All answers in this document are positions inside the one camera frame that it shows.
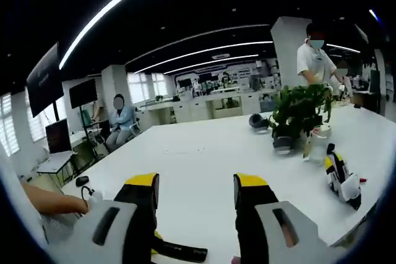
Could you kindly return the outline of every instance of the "ceiling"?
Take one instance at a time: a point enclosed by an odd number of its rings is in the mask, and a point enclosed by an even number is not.
[[[35,64],[57,41],[63,56],[84,25],[109,1],[6,0],[2,8],[5,47],[0,55],[7,71],[2,75],[0,93],[20,90]],[[127,64],[128,71],[137,71],[203,49],[271,41],[271,26],[280,15],[325,20],[326,42],[371,57],[373,48],[383,47],[385,33],[393,34],[396,16],[386,1],[124,0],[84,36],[62,68],[62,77],[85,77],[110,64]],[[381,17],[381,25],[368,13],[370,8]],[[368,35],[369,45],[360,38],[355,23]],[[340,56],[348,53],[326,48],[330,50]],[[166,72],[225,53],[231,57],[275,57],[272,44],[240,46],[189,56],[148,71]]]

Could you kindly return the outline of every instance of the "light blue shirt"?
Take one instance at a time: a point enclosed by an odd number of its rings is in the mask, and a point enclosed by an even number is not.
[[[118,116],[114,111],[110,116],[110,124],[112,127],[119,126],[121,130],[129,130],[130,126],[135,122],[135,109],[132,106],[124,106],[121,114]]]

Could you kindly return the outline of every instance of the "computer mouse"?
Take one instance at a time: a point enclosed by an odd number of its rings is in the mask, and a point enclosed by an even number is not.
[[[85,185],[87,182],[89,182],[88,176],[80,176],[75,180],[75,186],[76,187],[82,187]]]

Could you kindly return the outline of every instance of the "window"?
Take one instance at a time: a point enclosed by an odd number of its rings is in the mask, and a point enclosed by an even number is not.
[[[128,74],[128,86],[132,103],[150,99],[145,74]]]
[[[152,74],[155,96],[166,96],[168,90],[166,89],[165,77],[163,74]]]
[[[46,136],[45,127],[56,122],[54,109],[51,104],[36,117],[33,117],[32,110],[30,109],[29,95],[27,90],[25,90],[25,101],[30,135],[32,136],[33,141],[36,142],[37,140],[40,140]],[[56,106],[58,108],[59,120],[65,119],[66,109],[63,97],[60,97],[60,99],[56,100]]]
[[[0,97],[0,141],[7,156],[19,151],[11,114],[11,94]]]

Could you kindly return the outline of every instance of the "potted plant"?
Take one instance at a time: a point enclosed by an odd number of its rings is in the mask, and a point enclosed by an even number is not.
[[[308,136],[315,126],[322,125],[322,106],[327,113],[325,122],[329,122],[333,100],[331,91],[322,84],[293,89],[285,86],[275,97],[276,108],[270,118],[274,147],[279,137],[288,138],[292,146],[302,132]]]

